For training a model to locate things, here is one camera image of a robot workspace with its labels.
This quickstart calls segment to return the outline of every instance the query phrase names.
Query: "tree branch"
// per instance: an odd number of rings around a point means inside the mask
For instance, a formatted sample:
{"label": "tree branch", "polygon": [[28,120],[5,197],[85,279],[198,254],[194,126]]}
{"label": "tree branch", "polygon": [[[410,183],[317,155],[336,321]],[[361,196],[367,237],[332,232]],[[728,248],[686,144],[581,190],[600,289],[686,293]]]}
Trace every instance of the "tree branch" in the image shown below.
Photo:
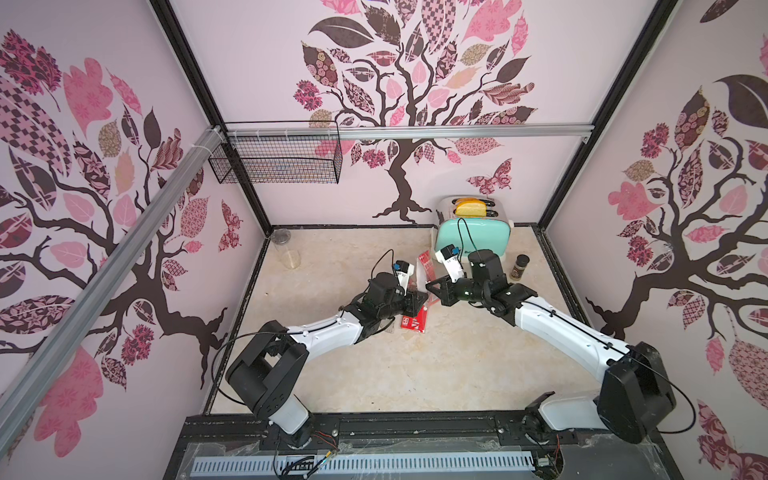
{"label": "tree branch", "polygon": [[42,264],[42,261],[40,259],[40,255],[43,250],[48,248],[45,244],[48,243],[51,240],[50,237],[46,237],[45,240],[42,241],[39,245],[35,247],[35,252],[30,257],[29,255],[25,253],[7,253],[5,255],[0,255],[0,261],[5,262],[14,262],[14,261],[20,261],[20,262],[26,262],[31,264],[35,269],[37,269],[38,272],[45,275],[45,278],[49,280],[53,280],[56,278],[64,278],[66,280],[69,280],[74,285],[80,287],[81,289],[85,288],[86,282],[83,281],[80,277],[72,273],[70,270],[50,270],[46,266]]}

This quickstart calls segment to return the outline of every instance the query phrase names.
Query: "aluminum rail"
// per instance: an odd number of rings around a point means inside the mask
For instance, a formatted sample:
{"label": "aluminum rail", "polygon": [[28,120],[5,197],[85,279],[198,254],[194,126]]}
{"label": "aluminum rail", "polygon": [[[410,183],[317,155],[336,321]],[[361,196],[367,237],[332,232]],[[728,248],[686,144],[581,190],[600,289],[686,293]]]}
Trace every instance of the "aluminum rail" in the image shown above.
{"label": "aluminum rail", "polygon": [[107,262],[80,293],[64,318],[52,330],[0,399],[0,458],[35,412],[51,384],[96,323],[109,300],[123,283],[144,248],[160,228],[168,212],[222,141],[219,127],[203,132],[184,155],[170,180],[123,237]]}
{"label": "aluminum rail", "polygon": [[[396,138],[471,137],[587,137],[592,124],[457,125],[438,127],[354,127],[340,128],[340,140],[384,140]],[[230,138],[336,135],[335,128],[231,128]]]}

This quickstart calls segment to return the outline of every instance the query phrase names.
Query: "tree trunk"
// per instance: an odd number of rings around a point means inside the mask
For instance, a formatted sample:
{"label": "tree trunk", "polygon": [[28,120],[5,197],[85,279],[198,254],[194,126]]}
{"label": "tree trunk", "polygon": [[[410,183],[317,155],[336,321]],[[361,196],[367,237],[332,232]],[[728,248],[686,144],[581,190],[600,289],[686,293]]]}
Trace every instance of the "tree trunk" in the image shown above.
{"label": "tree trunk", "polygon": [[406,171],[402,169],[403,164],[411,157],[413,151],[423,142],[414,143],[413,140],[397,140],[397,146],[399,148],[398,154],[395,159],[389,165],[387,173],[395,181],[397,186],[398,197],[397,200],[392,202],[391,207],[387,207],[380,214],[376,214],[373,218],[381,217],[382,215],[389,215],[393,212],[400,212],[400,220],[410,223],[416,223],[415,220],[408,218],[409,210],[412,212],[431,212],[429,208],[424,208],[417,204],[414,200],[411,200],[413,190],[411,185],[406,180]]}

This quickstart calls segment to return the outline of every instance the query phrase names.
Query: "spice jar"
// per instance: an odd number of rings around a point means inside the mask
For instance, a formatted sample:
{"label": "spice jar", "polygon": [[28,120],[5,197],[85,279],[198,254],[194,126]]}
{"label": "spice jar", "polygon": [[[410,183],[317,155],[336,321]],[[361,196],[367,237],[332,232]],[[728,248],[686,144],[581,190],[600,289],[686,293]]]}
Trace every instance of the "spice jar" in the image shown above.
{"label": "spice jar", "polygon": [[509,273],[509,278],[512,280],[520,280],[520,278],[523,276],[523,272],[525,271],[525,267],[528,266],[528,262],[530,261],[531,259],[528,258],[528,255],[518,255],[517,260],[515,260],[515,266]]}

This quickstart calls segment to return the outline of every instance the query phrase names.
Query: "perforated metal strip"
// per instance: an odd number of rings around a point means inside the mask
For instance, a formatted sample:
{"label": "perforated metal strip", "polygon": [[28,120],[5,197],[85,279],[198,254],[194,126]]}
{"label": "perforated metal strip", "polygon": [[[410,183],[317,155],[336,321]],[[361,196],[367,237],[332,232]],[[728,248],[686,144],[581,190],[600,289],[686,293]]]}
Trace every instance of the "perforated metal strip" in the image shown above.
{"label": "perforated metal strip", "polygon": [[[323,455],[317,455],[313,463]],[[301,456],[281,455],[276,468],[280,472]],[[272,456],[197,457],[192,466],[193,477],[237,477],[272,475]],[[418,472],[513,472],[532,471],[530,452],[442,452],[442,453],[385,453],[337,455],[326,462],[315,475],[323,474],[376,474]],[[303,474],[308,468],[292,472]]]}

